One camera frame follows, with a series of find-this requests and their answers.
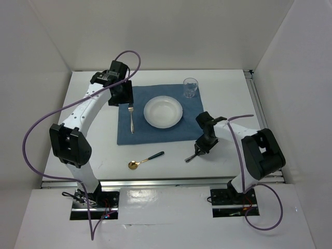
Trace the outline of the silver table knife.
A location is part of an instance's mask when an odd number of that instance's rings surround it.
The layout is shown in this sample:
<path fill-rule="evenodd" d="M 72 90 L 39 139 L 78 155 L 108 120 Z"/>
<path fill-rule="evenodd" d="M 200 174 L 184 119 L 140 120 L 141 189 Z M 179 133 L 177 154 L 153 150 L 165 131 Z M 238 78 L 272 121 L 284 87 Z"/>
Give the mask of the silver table knife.
<path fill-rule="evenodd" d="M 188 157 L 185 159 L 186 163 L 189 163 L 190 161 L 192 161 L 199 153 L 194 153 L 192 156 Z"/>

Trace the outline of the silver fork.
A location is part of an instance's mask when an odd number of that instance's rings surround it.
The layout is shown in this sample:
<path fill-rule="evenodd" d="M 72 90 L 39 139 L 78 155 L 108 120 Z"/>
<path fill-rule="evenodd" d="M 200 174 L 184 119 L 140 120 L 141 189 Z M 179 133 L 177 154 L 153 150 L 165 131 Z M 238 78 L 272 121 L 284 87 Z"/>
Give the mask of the silver fork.
<path fill-rule="evenodd" d="M 128 111 L 130 113 L 130 129 L 131 129 L 131 133 L 134 133 L 134 122 L 133 122 L 133 111 L 134 111 L 134 107 L 133 107 L 132 103 L 129 104 Z"/>

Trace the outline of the blue cloth napkin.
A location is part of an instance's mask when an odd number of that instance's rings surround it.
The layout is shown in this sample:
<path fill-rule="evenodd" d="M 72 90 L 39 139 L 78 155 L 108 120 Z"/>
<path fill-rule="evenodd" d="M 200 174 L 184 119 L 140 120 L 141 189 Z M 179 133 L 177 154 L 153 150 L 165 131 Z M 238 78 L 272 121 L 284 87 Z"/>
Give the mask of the blue cloth napkin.
<path fill-rule="evenodd" d="M 134 132 L 128 105 L 118 112 L 118 145 L 139 145 L 196 140 L 203 134 L 196 117 L 204 112 L 200 91 L 184 96 L 181 84 L 133 87 Z"/>

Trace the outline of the white round plate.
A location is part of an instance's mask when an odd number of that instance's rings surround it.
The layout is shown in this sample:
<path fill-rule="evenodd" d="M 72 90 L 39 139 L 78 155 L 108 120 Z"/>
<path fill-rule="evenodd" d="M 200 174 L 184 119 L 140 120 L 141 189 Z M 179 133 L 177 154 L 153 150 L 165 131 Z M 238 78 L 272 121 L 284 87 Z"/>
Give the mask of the white round plate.
<path fill-rule="evenodd" d="M 178 100 L 170 96 L 157 96 L 144 107 L 144 118 L 153 127 L 167 129 L 176 125 L 183 116 L 183 108 Z"/>

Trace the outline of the clear drinking glass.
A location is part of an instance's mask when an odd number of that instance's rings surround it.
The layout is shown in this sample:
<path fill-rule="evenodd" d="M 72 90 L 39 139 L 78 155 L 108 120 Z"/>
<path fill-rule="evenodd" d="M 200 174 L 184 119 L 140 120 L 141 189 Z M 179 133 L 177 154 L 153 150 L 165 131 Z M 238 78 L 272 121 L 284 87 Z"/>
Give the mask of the clear drinking glass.
<path fill-rule="evenodd" d="M 184 96 L 186 98 L 193 98 L 198 89 L 198 81 L 194 78 L 186 78 L 183 81 Z"/>

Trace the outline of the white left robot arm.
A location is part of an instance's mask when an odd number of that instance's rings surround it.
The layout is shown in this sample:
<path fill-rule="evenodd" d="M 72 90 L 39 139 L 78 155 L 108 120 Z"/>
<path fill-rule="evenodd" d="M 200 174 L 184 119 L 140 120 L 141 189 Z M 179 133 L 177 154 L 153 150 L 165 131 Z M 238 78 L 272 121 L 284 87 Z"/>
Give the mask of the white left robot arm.
<path fill-rule="evenodd" d="M 128 71 L 127 65 L 113 60 L 108 70 L 95 73 L 84 96 L 85 101 L 78 104 L 61 124 L 53 124 L 49 129 L 54 156 L 67 166 L 73 178 L 79 180 L 78 192 L 91 207 L 102 202 L 102 187 L 89 163 L 92 147 L 86 136 L 105 104 L 133 103 L 132 82 L 118 83 L 125 80 Z"/>

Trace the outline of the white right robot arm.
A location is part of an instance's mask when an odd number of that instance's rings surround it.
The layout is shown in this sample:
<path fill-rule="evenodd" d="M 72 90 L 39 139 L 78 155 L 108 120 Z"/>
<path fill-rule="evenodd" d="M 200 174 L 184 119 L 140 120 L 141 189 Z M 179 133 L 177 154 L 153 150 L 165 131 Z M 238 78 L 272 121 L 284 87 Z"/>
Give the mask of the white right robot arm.
<path fill-rule="evenodd" d="M 255 130 L 233 123 L 252 116 L 213 118 L 208 112 L 203 112 L 196 117 L 203 134 L 195 141 L 193 158 L 208 154 L 220 140 L 233 142 L 236 147 L 240 174 L 227 183 L 226 197 L 231 203 L 239 203 L 251 187 L 286 164 L 270 129 Z"/>

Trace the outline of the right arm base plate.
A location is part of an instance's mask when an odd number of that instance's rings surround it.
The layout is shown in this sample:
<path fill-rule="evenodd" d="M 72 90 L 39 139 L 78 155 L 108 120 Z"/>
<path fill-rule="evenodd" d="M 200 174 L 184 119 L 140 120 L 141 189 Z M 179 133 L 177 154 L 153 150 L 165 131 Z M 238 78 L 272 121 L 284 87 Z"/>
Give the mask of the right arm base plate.
<path fill-rule="evenodd" d="M 260 215 L 253 189 L 235 197 L 231 197 L 228 189 L 211 189 L 206 200 L 212 205 L 214 218 L 241 217 L 245 216 L 246 211 L 249 211 L 248 216 Z"/>

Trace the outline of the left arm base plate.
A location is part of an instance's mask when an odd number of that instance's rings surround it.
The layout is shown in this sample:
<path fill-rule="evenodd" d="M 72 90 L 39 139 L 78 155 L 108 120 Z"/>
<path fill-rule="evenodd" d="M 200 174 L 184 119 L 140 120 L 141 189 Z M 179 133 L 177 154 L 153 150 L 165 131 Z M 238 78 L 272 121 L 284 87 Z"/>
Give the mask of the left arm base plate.
<path fill-rule="evenodd" d="M 88 220 L 87 201 L 82 193 L 78 190 L 74 194 L 62 192 L 62 196 L 73 198 L 70 220 Z M 91 219 L 99 220 L 103 215 L 107 220 L 118 219 L 119 196 L 119 191 L 105 191 L 98 201 L 89 200 Z"/>

